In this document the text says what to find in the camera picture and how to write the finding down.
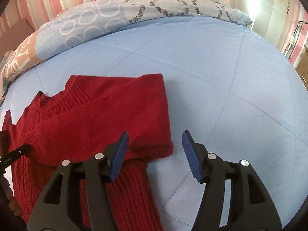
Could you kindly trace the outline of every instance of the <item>light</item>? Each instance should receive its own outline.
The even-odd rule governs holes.
[[[260,0],[247,0],[248,3],[248,14],[253,20],[256,18],[260,9]]]

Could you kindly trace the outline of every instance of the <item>light blue comforter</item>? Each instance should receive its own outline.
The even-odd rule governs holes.
[[[308,93],[275,47],[244,26],[207,17],[159,18],[88,41],[18,78],[1,122],[11,109],[15,123],[38,90],[53,96],[72,74],[149,73],[164,75],[175,144],[171,157],[148,168],[165,230],[191,230],[204,190],[190,172],[184,130],[224,160],[249,160],[285,226],[308,192]]]

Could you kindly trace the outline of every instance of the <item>blanket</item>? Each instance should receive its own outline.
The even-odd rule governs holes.
[[[38,90],[54,96],[72,74],[156,73],[164,76],[175,146],[172,156],[147,169],[165,230],[191,231],[204,192],[204,185],[190,173],[182,147],[187,129],[224,160],[248,160],[285,226],[308,192],[308,181],[303,180],[308,173],[308,93],[275,46],[248,27],[198,16],[128,25],[64,51],[19,77],[1,107],[0,122],[11,109],[16,124]],[[228,200],[224,210],[222,224],[227,223]]]
[[[207,16],[248,26],[245,13],[219,0],[97,0],[67,9],[43,24],[1,63],[1,103],[23,72],[86,41],[132,23],[170,16]]]

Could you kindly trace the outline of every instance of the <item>ribbed knit fabric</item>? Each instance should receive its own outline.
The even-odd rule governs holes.
[[[64,159],[79,162],[129,133],[119,177],[107,185],[120,231],[163,230],[149,182],[147,163],[172,154],[163,77],[71,76],[53,97],[39,92],[16,125],[10,111],[0,132],[1,155],[24,143],[31,153],[12,166],[14,194],[27,221],[45,184]],[[83,222],[90,226],[85,182],[80,189]]]

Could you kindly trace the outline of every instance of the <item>wooden drawer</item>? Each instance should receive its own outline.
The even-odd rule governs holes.
[[[308,90],[308,73],[307,73],[307,71],[300,64],[296,68],[296,71],[297,71],[299,77],[301,78],[302,82],[305,84],[306,89]]]
[[[307,51],[305,52],[305,54],[303,55],[300,63],[303,66],[303,68],[306,70],[306,72],[308,72],[308,55],[307,55]]]

